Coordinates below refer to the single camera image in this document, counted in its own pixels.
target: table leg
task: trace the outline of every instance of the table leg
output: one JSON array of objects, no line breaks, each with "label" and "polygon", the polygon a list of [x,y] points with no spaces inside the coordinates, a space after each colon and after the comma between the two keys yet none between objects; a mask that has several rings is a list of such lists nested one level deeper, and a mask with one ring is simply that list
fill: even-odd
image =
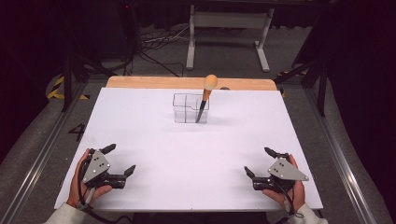
[{"label": "table leg", "polygon": [[264,54],[263,46],[265,42],[265,38],[267,37],[268,30],[271,25],[271,20],[274,15],[274,9],[271,8],[268,10],[267,17],[265,19],[264,26],[262,27],[262,39],[260,41],[255,41],[257,54],[259,55],[260,64],[262,65],[263,72],[269,72],[270,66],[268,65],[267,59]]},{"label": "table leg", "polygon": [[192,5],[191,6],[191,14],[190,14],[189,52],[187,53],[187,62],[186,62],[186,69],[187,70],[192,70],[194,68],[194,54],[195,54],[194,15],[195,15],[195,8],[194,8],[194,5]]}]

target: transparent container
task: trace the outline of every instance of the transparent container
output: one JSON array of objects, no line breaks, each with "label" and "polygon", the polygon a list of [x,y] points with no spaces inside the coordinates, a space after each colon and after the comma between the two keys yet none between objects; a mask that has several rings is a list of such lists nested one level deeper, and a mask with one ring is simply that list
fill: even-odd
[{"label": "transparent container", "polygon": [[175,111],[176,123],[207,123],[207,114],[209,112],[209,100],[206,101],[202,110],[202,115],[197,122],[202,94],[175,93],[173,107]]}]

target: finger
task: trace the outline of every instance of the finger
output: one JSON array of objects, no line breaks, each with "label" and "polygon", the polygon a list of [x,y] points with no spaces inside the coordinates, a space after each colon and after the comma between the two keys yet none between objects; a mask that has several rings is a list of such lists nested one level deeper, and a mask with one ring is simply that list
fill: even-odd
[{"label": "finger", "polygon": [[87,148],[84,152],[84,154],[82,155],[82,157],[79,159],[78,164],[77,164],[77,168],[76,168],[76,173],[78,172],[79,167],[81,166],[82,162],[87,159],[88,155],[90,154],[90,150]]},{"label": "finger", "polygon": [[276,201],[277,203],[283,204],[283,195],[276,193],[273,190],[265,189],[262,191],[263,194]]},{"label": "finger", "polygon": [[293,155],[290,154],[290,155],[289,155],[289,159],[290,159],[290,163],[291,163],[295,168],[298,169],[297,162],[296,162],[296,160],[294,159]]},{"label": "finger", "polygon": [[100,187],[93,194],[92,200],[95,200],[95,199],[99,198],[100,196],[109,193],[112,189],[113,188],[111,188],[111,186],[109,186],[109,185],[104,185],[104,186]]}]

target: person's right hand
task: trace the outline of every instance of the person's right hand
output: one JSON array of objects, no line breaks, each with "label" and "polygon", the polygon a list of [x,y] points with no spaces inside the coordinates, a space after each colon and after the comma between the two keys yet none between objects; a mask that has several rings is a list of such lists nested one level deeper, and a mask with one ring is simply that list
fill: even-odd
[{"label": "person's right hand", "polygon": [[[292,155],[290,155],[290,163],[298,169],[297,162]],[[295,212],[297,212],[305,204],[305,190],[304,190],[303,182],[301,180],[296,180],[293,189],[294,189],[294,197],[293,197],[292,189],[289,190],[288,194],[291,199],[294,198],[293,200],[294,209]],[[282,193],[276,193],[275,191],[270,189],[265,189],[262,191],[262,193],[270,197],[277,203],[279,203],[283,208],[285,208],[284,201],[287,199],[285,195],[283,195]]]}]

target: wooden handle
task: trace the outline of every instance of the wooden handle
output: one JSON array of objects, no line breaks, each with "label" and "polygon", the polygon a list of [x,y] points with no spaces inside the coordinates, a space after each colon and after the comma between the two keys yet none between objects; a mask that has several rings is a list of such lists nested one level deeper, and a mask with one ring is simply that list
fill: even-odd
[{"label": "wooden handle", "polygon": [[203,101],[207,101],[209,99],[209,95],[213,89],[218,85],[218,78],[215,75],[208,75],[204,81],[204,96],[202,97]]},{"label": "wooden handle", "polygon": [[207,99],[209,99],[209,95],[212,91],[209,90],[204,90],[204,96],[202,97],[203,101],[207,101]]},{"label": "wooden handle", "polygon": [[205,90],[212,91],[218,85],[218,78],[215,75],[208,75],[204,81]]}]

